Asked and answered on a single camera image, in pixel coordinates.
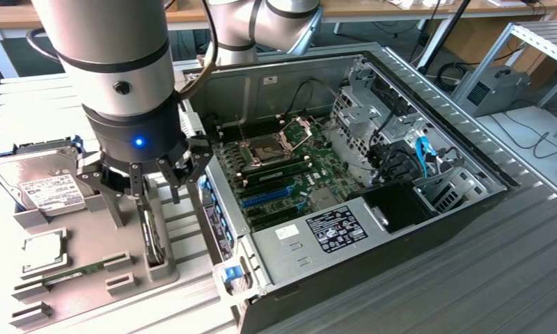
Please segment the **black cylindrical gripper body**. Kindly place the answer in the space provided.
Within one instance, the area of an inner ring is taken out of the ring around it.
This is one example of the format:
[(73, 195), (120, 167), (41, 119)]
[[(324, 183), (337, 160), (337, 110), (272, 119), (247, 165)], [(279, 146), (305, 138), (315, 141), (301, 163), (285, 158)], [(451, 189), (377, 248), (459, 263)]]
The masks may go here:
[(83, 109), (100, 144), (100, 156), (141, 164), (144, 175), (159, 172), (157, 158), (187, 138), (176, 100), (165, 100), (153, 110), (128, 117), (107, 117), (88, 106)]

